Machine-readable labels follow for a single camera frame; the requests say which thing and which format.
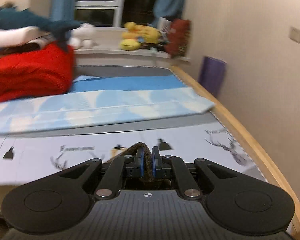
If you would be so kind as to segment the brown corduroy pants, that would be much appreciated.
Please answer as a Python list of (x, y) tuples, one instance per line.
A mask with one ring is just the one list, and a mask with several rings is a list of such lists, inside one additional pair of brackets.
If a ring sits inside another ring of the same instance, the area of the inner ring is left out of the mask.
[(133, 144), (129, 148), (125, 149), (123, 152), (113, 157), (111, 160), (126, 155), (136, 156), (137, 150), (139, 148), (141, 148), (143, 152), (143, 160), (138, 165), (139, 169), (143, 170), (141, 178), (144, 181), (155, 181), (155, 176), (153, 175), (152, 153), (148, 146), (143, 142), (137, 142)]

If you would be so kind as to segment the light blue patterned blanket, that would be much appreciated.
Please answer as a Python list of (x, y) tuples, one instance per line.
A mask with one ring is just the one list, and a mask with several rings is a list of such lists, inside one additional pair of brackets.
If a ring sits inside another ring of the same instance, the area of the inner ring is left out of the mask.
[(0, 134), (50, 131), (205, 113), (192, 88), (96, 90), (0, 103)]

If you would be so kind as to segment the blue flat sheet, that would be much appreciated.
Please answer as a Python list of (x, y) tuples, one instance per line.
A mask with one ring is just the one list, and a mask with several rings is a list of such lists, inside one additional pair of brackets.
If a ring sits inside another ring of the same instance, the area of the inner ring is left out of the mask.
[(175, 75), (94, 77), (81, 75), (74, 79), (69, 93), (95, 90), (162, 90), (186, 87)]

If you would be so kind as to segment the purple bag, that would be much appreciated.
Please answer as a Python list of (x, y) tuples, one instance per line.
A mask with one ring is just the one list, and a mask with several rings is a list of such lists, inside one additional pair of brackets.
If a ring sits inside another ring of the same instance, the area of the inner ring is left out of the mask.
[(221, 89), (226, 72), (226, 62), (205, 56), (198, 79), (202, 85), (215, 98)]

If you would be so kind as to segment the dark red cushion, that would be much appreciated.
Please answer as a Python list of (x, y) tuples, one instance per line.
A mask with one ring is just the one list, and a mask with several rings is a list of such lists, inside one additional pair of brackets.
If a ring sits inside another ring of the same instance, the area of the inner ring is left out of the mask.
[(167, 34), (168, 43), (164, 50), (171, 58), (185, 56), (191, 32), (191, 21), (175, 19)]

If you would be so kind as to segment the red folded blanket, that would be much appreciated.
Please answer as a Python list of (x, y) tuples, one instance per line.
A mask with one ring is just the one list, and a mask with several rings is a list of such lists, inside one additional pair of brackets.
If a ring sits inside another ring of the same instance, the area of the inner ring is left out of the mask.
[(52, 42), (42, 50), (0, 59), (0, 102), (66, 93), (73, 81), (75, 55)]

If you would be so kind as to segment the yellow plush toys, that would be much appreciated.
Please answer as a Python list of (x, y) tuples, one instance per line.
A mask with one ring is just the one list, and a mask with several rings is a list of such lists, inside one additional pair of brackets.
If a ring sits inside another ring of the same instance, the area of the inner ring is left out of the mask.
[(126, 30), (122, 33), (122, 40), (119, 44), (121, 50), (134, 51), (159, 44), (161, 33), (156, 28), (134, 22), (126, 22), (124, 28)]

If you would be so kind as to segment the white plush toy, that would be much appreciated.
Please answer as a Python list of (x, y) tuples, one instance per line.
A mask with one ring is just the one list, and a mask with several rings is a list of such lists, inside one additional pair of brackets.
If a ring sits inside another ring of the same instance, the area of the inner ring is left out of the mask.
[(70, 33), (68, 45), (74, 49), (91, 49), (95, 45), (95, 27), (92, 24), (82, 23), (79, 28)]

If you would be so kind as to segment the blue curtain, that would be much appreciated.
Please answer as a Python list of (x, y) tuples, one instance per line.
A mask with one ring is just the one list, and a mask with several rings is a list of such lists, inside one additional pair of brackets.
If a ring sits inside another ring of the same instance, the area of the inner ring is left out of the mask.
[(73, 20), (76, 0), (52, 0), (50, 9), (50, 19)]

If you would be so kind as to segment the teal shark plush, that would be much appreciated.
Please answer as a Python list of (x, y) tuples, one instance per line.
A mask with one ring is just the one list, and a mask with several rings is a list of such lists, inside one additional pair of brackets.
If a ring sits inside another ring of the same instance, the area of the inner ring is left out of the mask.
[(24, 27), (38, 27), (41, 31), (49, 32), (57, 41), (57, 45), (64, 51), (68, 51), (66, 33), (79, 28), (80, 22), (73, 20), (52, 21), (38, 16), (29, 9), (18, 11), (14, 7), (0, 7), (0, 29), (10, 30)]

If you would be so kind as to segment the wooden bed frame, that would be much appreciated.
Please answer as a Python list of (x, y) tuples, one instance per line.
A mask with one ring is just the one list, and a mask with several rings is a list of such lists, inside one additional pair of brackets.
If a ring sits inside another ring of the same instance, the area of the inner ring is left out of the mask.
[(215, 107), (212, 110), (213, 114), (226, 126), (230, 133), (234, 135), (239, 144), (256, 163), (263, 175), (265, 175), (265, 178), (270, 183), (284, 189), (293, 198), (295, 213), (292, 219), (292, 233), (296, 239), (300, 239), (300, 201), (271, 157), (247, 131), (247, 129), (228, 111), (228, 109), (226, 109), (214, 96), (212, 96), (212, 94), (203, 88), (189, 74), (177, 66), (169, 66), (169, 70), (171, 70), (171, 72), (179, 77), (179, 79), (185, 84), (192, 87), (197, 94), (215, 103)]

